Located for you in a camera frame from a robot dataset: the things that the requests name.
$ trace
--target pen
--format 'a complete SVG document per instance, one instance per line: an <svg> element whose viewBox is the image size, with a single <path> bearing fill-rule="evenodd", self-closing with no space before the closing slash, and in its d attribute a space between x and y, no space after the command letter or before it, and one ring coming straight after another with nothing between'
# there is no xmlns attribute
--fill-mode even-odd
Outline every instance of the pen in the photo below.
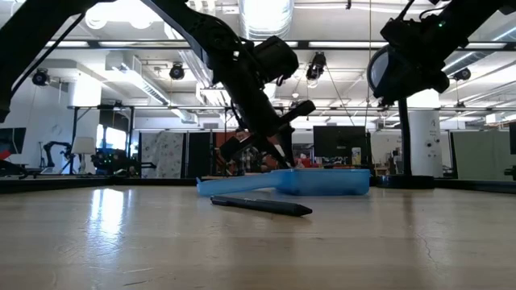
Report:
<svg viewBox="0 0 516 290"><path fill-rule="evenodd" d="M214 205L234 206L242 209L254 209L268 213L285 214L294 217L301 217L312 213L303 205L283 201L265 201L249 198L212 196L211 203Z"/></svg>

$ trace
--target desk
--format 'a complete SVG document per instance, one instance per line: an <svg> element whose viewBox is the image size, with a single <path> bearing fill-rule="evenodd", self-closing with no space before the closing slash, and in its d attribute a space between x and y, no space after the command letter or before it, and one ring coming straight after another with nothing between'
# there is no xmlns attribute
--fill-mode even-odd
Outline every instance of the desk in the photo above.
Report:
<svg viewBox="0 0 516 290"><path fill-rule="evenodd" d="M516 284L515 196L372 188L368 197L283 198L314 213L212 206L195 187L0 195L0 289Z"/></svg>

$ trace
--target blue tray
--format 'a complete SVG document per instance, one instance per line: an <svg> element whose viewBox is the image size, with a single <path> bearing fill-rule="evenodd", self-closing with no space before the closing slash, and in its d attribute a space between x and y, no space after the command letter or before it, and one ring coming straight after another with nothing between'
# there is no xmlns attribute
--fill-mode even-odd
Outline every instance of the blue tray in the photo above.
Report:
<svg viewBox="0 0 516 290"><path fill-rule="evenodd" d="M223 180L198 179L197 189L203 197L266 188L300 196L364 195L369 191L369 176L368 169L288 169Z"/></svg>

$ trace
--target stand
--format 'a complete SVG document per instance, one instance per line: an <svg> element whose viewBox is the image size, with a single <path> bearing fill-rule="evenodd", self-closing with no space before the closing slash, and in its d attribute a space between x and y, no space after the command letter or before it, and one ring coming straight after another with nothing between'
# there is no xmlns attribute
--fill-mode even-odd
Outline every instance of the stand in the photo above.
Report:
<svg viewBox="0 0 516 290"><path fill-rule="evenodd" d="M398 101L398 110L402 125L403 174L381 176L377 186L382 189L434 189L433 176L412 175L409 111L406 99Z"/></svg>

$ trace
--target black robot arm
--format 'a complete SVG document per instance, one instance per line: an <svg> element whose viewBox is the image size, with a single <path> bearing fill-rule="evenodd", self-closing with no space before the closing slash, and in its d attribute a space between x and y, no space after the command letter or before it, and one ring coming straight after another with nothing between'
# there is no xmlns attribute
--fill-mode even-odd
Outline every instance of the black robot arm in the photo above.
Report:
<svg viewBox="0 0 516 290"><path fill-rule="evenodd" d="M43 149L45 150L45 153L47 154L47 168L54 168L56 165L54 164L54 160L52 159L52 147L54 145L60 145L64 147L64 151L61 153L64 154L64 157L69 160L70 158L73 158L72 155L72 144L66 143L66 142L57 142L57 141L51 141L43 145Z"/></svg>
<svg viewBox="0 0 516 290"><path fill-rule="evenodd" d="M468 37L497 10L507 15L516 7L515 0L451 0L437 15L404 20L412 2L381 30L389 45L368 66L369 85L383 106L424 89L444 92L450 85L442 72L446 58L458 47L466 47Z"/></svg>
<svg viewBox="0 0 516 290"><path fill-rule="evenodd" d="M4 76L0 78L0 122L9 114L14 82L66 19L85 13L98 2L113 1L25 1L0 30L0 41L10 44L0 48L0 75ZM277 37L255 47L252 41L238 37L222 20L188 8L185 0L142 2L179 32L195 54L213 70L213 83L224 85L246 127L252 132L253 142L262 143L267 137L276 135L287 161L293 164L290 147L293 129L285 121L309 114L315 107L308 101L302 110L293 110L288 118L280 118L263 92L264 84L277 79L280 85L298 69L298 58L292 49ZM243 143L235 150L251 145ZM270 148L270 153L278 156L275 147Z"/></svg>

